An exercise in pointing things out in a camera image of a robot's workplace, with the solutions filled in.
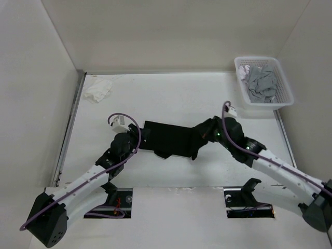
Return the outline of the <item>black tank top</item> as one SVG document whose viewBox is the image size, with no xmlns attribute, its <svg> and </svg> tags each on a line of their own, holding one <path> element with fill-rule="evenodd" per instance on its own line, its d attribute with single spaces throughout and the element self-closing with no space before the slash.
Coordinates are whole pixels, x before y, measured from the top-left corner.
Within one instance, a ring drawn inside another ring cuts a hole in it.
<svg viewBox="0 0 332 249">
<path fill-rule="evenodd" d="M 144 129 L 149 133 L 141 142 L 140 149 L 151 150 L 163 159 L 181 156 L 195 160 L 199 149 L 208 143 L 194 127 L 146 121 Z"/>
</svg>

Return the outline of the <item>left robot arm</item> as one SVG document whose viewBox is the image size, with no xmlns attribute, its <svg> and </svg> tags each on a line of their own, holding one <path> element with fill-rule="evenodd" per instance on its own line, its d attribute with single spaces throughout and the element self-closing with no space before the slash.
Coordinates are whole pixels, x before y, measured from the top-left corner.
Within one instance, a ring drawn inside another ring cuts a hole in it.
<svg viewBox="0 0 332 249">
<path fill-rule="evenodd" d="M 114 205 L 117 188 L 111 180 L 149 135 L 149 129 L 133 124 L 126 132 L 116 134 L 109 149 L 85 174 L 56 192 L 43 192 L 36 197 L 23 228 L 46 248 L 51 248 L 76 219 L 99 205 Z"/>
</svg>

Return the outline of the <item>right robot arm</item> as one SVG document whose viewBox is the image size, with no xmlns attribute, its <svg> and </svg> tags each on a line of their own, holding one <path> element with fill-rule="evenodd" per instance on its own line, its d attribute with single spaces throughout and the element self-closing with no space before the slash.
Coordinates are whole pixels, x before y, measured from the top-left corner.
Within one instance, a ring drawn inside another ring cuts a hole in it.
<svg viewBox="0 0 332 249">
<path fill-rule="evenodd" d="M 283 188 L 268 187 L 251 178 L 240 193 L 244 204 L 266 202 L 301 216 L 320 232 L 331 228 L 331 181 L 324 182 L 290 166 L 265 145 L 245 136 L 234 118 L 215 116 L 195 129 L 204 140 L 223 145 L 236 161 L 283 185 Z"/>
</svg>

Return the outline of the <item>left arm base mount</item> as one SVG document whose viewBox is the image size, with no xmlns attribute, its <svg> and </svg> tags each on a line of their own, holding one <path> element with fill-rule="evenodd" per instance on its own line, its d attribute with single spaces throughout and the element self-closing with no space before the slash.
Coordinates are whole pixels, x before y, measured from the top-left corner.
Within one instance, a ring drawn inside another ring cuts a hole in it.
<svg viewBox="0 0 332 249">
<path fill-rule="evenodd" d="M 133 189 L 117 188 L 111 182 L 102 186 L 108 194 L 106 202 L 101 204 L 87 214 L 85 219 L 129 219 L 132 214 Z"/>
</svg>

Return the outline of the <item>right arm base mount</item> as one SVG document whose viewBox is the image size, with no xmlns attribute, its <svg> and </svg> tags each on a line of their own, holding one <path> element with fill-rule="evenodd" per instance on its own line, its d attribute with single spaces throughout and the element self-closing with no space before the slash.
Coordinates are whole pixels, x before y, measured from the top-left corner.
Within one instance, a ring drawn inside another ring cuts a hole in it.
<svg viewBox="0 0 332 249">
<path fill-rule="evenodd" d="M 228 218 L 275 218 L 273 206 L 256 201 L 252 194 L 259 183 L 261 180 L 250 178 L 243 186 L 224 188 Z"/>
</svg>

